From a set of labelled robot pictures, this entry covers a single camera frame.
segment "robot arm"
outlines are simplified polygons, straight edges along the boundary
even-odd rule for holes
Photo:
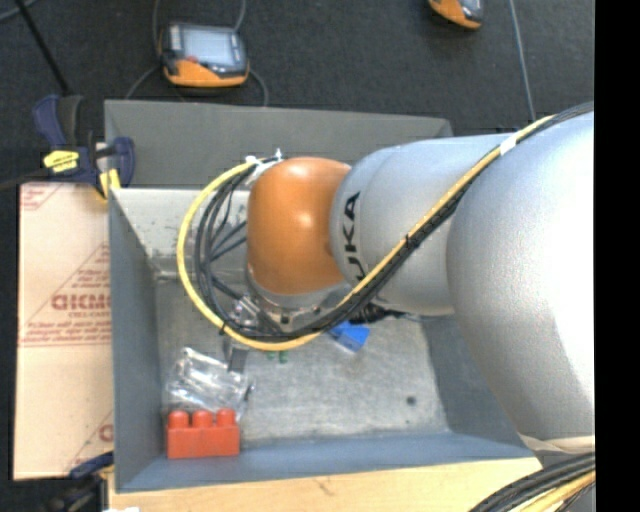
[[[594,451],[593,134],[587,106],[515,135],[382,149],[351,169],[275,162],[247,216],[248,303],[269,322],[219,327],[278,350],[367,302],[453,314],[543,464]]]

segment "black cable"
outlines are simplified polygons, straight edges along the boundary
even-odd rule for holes
[[[565,500],[564,503],[560,505],[554,512],[566,512],[567,510],[569,510],[569,507],[571,507],[576,501],[578,501],[585,494],[591,491],[591,489],[593,489],[595,486],[596,486],[596,483],[592,482],[589,485],[583,487],[577,493],[571,496],[569,499]]]
[[[220,235],[222,230],[225,227],[226,220],[228,219],[230,207],[231,207],[231,196],[236,188],[251,174],[253,173],[255,166],[250,167],[245,172],[241,173],[238,176],[235,176],[229,182],[222,185],[213,199],[209,202],[205,211],[203,213],[200,224],[198,225],[198,230],[196,234],[196,241],[194,247],[194,264],[195,264],[195,272],[197,275],[198,285],[200,287],[200,291],[203,294],[203,300],[207,303],[207,305],[215,311],[220,313],[220,317],[223,319],[225,324],[233,324],[237,325],[232,317],[228,315],[228,313],[221,307],[216,291],[214,288],[226,293],[221,284],[223,284],[219,279],[217,279],[213,273],[211,272],[211,261],[214,258],[212,251],[214,249],[214,242],[217,237]],[[220,222],[217,230],[214,230],[215,222],[217,219],[218,212],[220,211],[223,204],[227,205],[224,214],[224,221]],[[232,298],[236,300],[240,298],[238,294],[229,294]],[[259,311],[258,316],[263,320],[266,326],[269,328],[271,333],[279,332],[279,326],[266,315],[264,312]],[[258,335],[259,332],[254,329],[247,329],[248,332],[251,333],[252,336]]]
[[[158,71],[161,68],[161,65],[158,63],[155,66],[153,66],[152,68],[149,68],[147,71],[145,71],[140,78],[138,78],[134,84],[129,88],[129,90],[127,91],[127,94],[125,94],[124,99],[128,100],[131,99],[131,97],[135,94],[136,90],[138,89],[138,87],[140,87],[144,82],[147,81],[147,79],[155,72]]]
[[[33,4],[35,4],[38,0],[29,0],[24,4],[25,7],[29,8]],[[14,7],[13,9],[8,9],[7,11],[0,14],[0,23],[7,21],[10,18],[13,18],[16,14],[20,14],[20,9]]]
[[[589,112],[593,112],[594,110],[595,110],[595,102],[587,101],[585,103],[581,103],[580,105],[576,105],[574,107],[563,110],[559,114],[553,116],[553,119],[551,119],[548,122],[547,127],[561,123],[573,117],[577,117],[583,114],[587,114]]]
[[[595,469],[595,453],[576,456],[509,483],[470,512],[506,512]]]
[[[262,106],[266,107],[269,105],[269,89],[267,89],[266,82],[262,79],[262,77],[256,73],[253,68],[249,68],[249,74],[255,78],[256,82],[262,89]]]
[[[160,38],[158,36],[158,8],[160,6],[160,0],[155,0],[153,4],[153,9],[151,11],[151,37],[153,38],[153,53],[157,58],[160,58],[160,51],[158,49],[158,44],[160,43]]]
[[[247,225],[247,221],[243,220],[239,222],[236,226],[234,226],[231,231],[229,231],[216,245],[212,246],[211,252],[215,254],[215,252],[220,249],[226,242],[228,242],[231,238],[238,234],[238,232],[243,229]]]
[[[233,26],[234,32],[237,32],[240,29],[240,25],[244,21],[244,15],[247,12],[247,0],[241,0],[240,4],[240,14],[238,14],[238,19],[236,20],[236,24]]]
[[[394,311],[392,309],[386,309],[373,302],[365,304],[359,311],[356,311],[349,317],[349,322],[352,324],[371,324],[394,316],[396,318],[405,316],[404,312]]]
[[[38,27],[36,27],[36,24],[34,23],[33,18],[29,14],[29,11],[25,6],[24,2],[22,0],[15,0],[15,2],[16,2],[16,5],[18,6],[18,10],[20,11],[20,14],[22,14],[22,17],[27,23],[27,26],[29,27],[31,34],[36,40],[36,43],[38,44],[38,47],[40,48],[42,55],[46,59],[47,64],[49,65],[49,68],[53,72],[58,82],[58,85],[60,85],[60,89],[62,89],[62,95],[69,96],[70,94],[73,94],[73,92],[71,91],[71,88],[69,87],[69,84],[67,84],[67,81],[64,79],[64,76],[62,75],[60,68],[58,68],[58,65],[56,64],[56,61],[53,58],[53,55],[51,55],[49,48],[44,42],[44,39],[42,38],[42,35],[40,34]]]
[[[225,247],[224,249],[222,249],[219,252],[215,252],[213,253],[213,255],[211,256],[211,263],[213,263],[214,261],[222,258],[222,256],[224,256],[225,254],[227,254],[228,252],[233,251],[236,247],[240,247],[243,243],[245,243],[247,241],[247,238],[241,238],[239,240],[236,240],[235,242],[233,242],[230,246]]]

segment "cardboard sheet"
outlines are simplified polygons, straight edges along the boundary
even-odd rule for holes
[[[63,476],[113,447],[107,203],[24,185],[19,239],[14,478]]]

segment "wire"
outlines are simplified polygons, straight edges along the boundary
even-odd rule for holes
[[[153,53],[156,54],[157,57],[160,57],[158,52],[158,44],[160,42],[160,38],[158,36],[158,7],[160,6],[160,0],[155,0],[153,3],[153,10],[151,11],[151,37],[153,38],[152,47]]]
[[[70,94],[73,94],[73,91],[69,87],[69,84],[65,80],[64,75],[62,74],[62,71],[60,71],[58,64],[56,63],[55,59],[53,58],[53,55],[49,51],[49,47],[44,42],[44,39],[42,38],[42,35],[40,34],[38,27],[33,21],[33,18],[29,14],[29,11],[27,10],[27,7],[25,6],[24,2],[22,0],[15,0],[15,2],[18,6],[18,10],[20,14],[22,14],[22,17],[24,18],[24,21],[27,24],[27,27],[29,27],[29,30],[31,31],[31,35],[33,35],[33,38],[35,39],[38,45],[38,48],[40,48],[40,52],[42,53],[42,56],[47,61],[47,64],[49,65],[49,69],[51,69],[51,72],[53,73],[56,81],[58,82],[58,85],[62,90],[62,95],[68,96]]]
[[[252,68],[249,68],[249,74],[256,79],[260,88],[262,89],[262,106],[266,107],[269,105],[269,89],[267,89],[267,84],[262,79],[262,77],[256,73]]]
[[[522,71],[522,80],[524,81],[525,94],[527,96],[527,107],[529,108],[529,116],[531,122],[536,120],[536,111],[533,108],[533,99],[531,97],[531,87],[529,86],[529,75],[527,73],[527,65],[524,60],[524,51],[522,49],[522,37],[520,36],[520,24],[518,23],[518,17],[516,16],[516,7],[513,4],[513,0],[509,0],[509,7],[511,9],[511,19],[513,21],[513,31],[516,36],[516,47],[518,48],[518,58],[520,60],[520,69]]]
[[[237,32],[238,29],[240,28],[240,25],[242,25],[242,22],[244,21],[244,15],[246,14],[246,12],[247,12],[247,0],[241,0],[240,14],[238,15],[236,24],[233,26],[233,30],[235,32]]]
[[[593,483],[589,484],[589,485],[585,485],[582,489],[580,489],[578,492],[576,492],[573,496],[567,498],[566,500],[564,500],[564,503],[559,506],[555,512],[566,512],[567,510],[569,510],[569,507],[571,507],[576,501],[578,501],[580,498],[582,498],[585,494],[587,494],[589,491],[591,491],[596,485],[595,480],[593,481]]]
[[[227,254],[228,252],[234,250],[236,247],[241,246],[243,243],[245,243],[247,241],[247,238],[241,238],[240,240],[236,240],[235,242],[233,242],[230,246],[225,247],[223,250],[221,250],[220,252],[216,252],[213,254],[213,256],[211,257],[210,262],[213,263],[214,261],[218,260],[219,258],[222,258],[222,256],[224,256],[225,254]]]
[[[243,172],[248,170],[252,170],[255,164],[253,162],[246,162],[236,167],[228,170],[227,172],[220,175],[218,178],[214,179],[209,185],[207,185],[198,195],[196,200],[191,204],[187,213],[184,217],[182,225],[180,226],[180,231],[178,232],[178,241],[176,248],[176,260],[178,265],[178,274],[182,281],[182,284],[185,288],[185,291],[189,295],[189,298],[193,301],[195,306],[200,310],[200,312],[209,319],[216,327],[220,328],[221,331],[227,333],[231,338],[235,339],[238,342],[244,343],[252,348],[256,348],[259,350],[274,350],[274,345],[272,343],[265,343],[256,340],[249,339],[245,336],[238,334],[233,329],[230,329],[223,320],[213,313],[207,304],[204,302],[202,297],[196,292],[193,284],[191,283],[191,279],[189,278],[189,274],[187,272],[186,264],[185,264],[185,243],[187,240],[187,235],[189,233],[189,228],[191,226],[191,221],[193,220],[196,212],[200,208],[200,205],[215,191],[217,190],[223,183],[228,181],[231,178],[234,178],[240,175]],[[292,340],[289,342],[281,343],[278,345],[279,350],[287,350],[303,345],[307,341],[310,341],[315,336],[302,337],[296,340]]]
[[[155,66],[153,66],[152,68],[147,69],[141,76],[140,78],[138,78],[135,83],[129,88],[129,90],[127,91],[127,94],[125,94],[124,99],[128,100],[130,99],[134,93],[136,92],[136,90],[138,89],[138,87],[140,87],[144,82],[147,81],[147,79],[156,71],[158,71],[161,68],[160,64],[156,64]]]
[[[215,275],[210,271],[210,265],[212,261],[217,259],[213,252],[217,247],[220,247],[222,244],[224,244],[225,239],[227,239],[227,236],[225,236],[225,239],[223,239],[221,242],[219,242],[218,244],[215,243],[218,236],[222,233],[222,230],[224,229],[229,218],[229,214],[231,211],[232,194],[234,193],[238,185],[240,185],[240,183],[244,181],[245,177],[246,175],[243,173],[237,178],[231,180],[229,183],[225,183],[220,189],[220,194],[216,195],[216,197],[214,197],[214,199],[206,207],[203,219],[198,226],[196,243],[194,247],[195,269],[200,290],[203,292],[203,297],[205,298],[205,301],[207,301],[209,306],[214,311],[217,311],[220,314],[224,324],[235,322],[225,312],[224,308],[220,306],[216,295],[216,289],[222,291],[226,295],[236,300],[240,299],[241,297],[236,292],[228,293],[227,291],[225,291],[225,288],[221,286],[223,283],[219,279],[217,279]],[[218,223],[218,228],[215,229],[218,213],[225,204],[226,208],[223,219]],[[266,323],[272,333],[279,331],[279,327],[277,326],[277,324],[273,320],[271,320],[271,318],[269,318],[266,313],[264,313],[263,311],[258,311],[258,316]],[[251,331],[251,334],[256,335],[259,333]]]
[[[596,471],[590,471],[586,475],[576,478],[553,491],[539,497],[534,502],[522,507],[520,512],[544,512],[552,505],[567,500],[575,496],[584,488],[589,487],[596,481]]]
[[[27,8],[31,7],[37,1],[38,0],[30,0],[29,2],[25,2],[24,6]],[[16,14],[20,14],[20,9],[18,9],[17,7],[3,12],[2,14],[0,14],[0,23],[7,21],[9,18],[13,18]]]
[[[542,494],[575,482],[595,470],[595,453],[572,457],[499,489],[470,512],[506,512]]]

